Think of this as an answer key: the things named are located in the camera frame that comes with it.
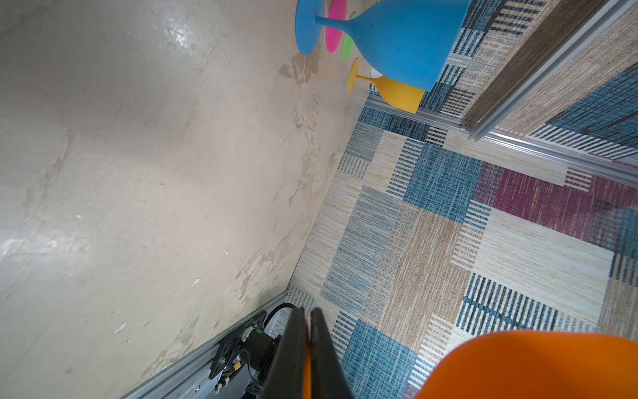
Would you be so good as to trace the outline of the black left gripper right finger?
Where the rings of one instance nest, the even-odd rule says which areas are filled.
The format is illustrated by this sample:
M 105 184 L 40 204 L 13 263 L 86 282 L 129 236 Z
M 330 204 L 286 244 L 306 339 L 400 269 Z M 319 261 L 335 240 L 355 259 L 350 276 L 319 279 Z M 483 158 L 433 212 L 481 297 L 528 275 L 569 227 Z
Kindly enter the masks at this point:
M 322 309 L 310 312 L 311 398 L 353 398 Z

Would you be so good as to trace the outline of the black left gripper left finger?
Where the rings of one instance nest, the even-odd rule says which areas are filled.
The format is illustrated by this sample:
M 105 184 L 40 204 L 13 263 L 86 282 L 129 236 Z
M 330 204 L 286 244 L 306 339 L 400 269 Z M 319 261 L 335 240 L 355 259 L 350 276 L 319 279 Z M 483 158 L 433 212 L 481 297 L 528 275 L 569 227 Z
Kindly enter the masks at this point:
M 305 309 L 293 309 L 261 398 L 311 398 L 310 342 Z

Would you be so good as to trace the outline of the orange plastic wine glass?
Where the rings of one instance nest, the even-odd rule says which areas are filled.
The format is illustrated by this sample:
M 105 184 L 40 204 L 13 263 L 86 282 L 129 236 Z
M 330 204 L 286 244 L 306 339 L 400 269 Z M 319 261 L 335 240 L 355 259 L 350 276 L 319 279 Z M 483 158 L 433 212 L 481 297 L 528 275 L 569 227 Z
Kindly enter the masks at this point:
M 449 352 L 412 398 L 635 398 L 637 344 L 601 333 L 493 332 Z

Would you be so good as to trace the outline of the yellow plastic wine glass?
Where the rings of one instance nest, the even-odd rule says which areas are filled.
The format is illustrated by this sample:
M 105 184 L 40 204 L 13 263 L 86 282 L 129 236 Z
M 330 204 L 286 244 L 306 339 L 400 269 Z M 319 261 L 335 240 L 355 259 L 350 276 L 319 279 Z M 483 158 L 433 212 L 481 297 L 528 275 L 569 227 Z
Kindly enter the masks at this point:
M 359 74 L 360 58 L 352 64 L 347 80 L 347 92 L 352 93 L 358 81 L 372 84 L 379 91 L 380 96 L 394 108 L 411 114 L 417 113 L 425 91 L 413 86 L 392 80 L 387 76 L 370 78 Z

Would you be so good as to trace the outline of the green plastic wine glass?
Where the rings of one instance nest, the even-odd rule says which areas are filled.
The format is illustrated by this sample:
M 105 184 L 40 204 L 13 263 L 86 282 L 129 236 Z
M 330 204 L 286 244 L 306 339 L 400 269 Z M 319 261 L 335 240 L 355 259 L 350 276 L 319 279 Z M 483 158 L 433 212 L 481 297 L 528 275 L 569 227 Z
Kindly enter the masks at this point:
M 347 33 L 343 34 L 342 39 L 342 59 L 347 62 L 352 57 L 352 53 L 355 47 L 354 40 Z

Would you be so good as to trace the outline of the blue plastic wine glass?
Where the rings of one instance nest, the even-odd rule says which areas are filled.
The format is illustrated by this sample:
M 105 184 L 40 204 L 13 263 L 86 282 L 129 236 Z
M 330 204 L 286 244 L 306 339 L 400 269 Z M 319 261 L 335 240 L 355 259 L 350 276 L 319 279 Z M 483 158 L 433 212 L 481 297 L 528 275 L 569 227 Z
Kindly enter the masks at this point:
M 469 1 L 380 1 L 351 20 L 326 18 L 323 1 L 297 3 L 300 53 L 312 53 L 322 28 L 347 33 L 370 65 L 388 78 L 431 91 L 445 67 Z

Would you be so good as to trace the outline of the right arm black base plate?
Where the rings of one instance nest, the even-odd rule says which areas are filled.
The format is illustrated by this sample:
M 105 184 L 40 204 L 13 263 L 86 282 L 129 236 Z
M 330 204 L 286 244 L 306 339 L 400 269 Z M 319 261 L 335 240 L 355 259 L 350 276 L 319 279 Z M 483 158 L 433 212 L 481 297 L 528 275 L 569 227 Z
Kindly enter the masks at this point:
M 263 384 L 278 346 L 278 338 L 265 331 L 270 320 L 267 312 L 261 311 L 226 335 L 211 361 L 209 379 L 230 377 L 242 365 L 248 364 L 257 381 Z

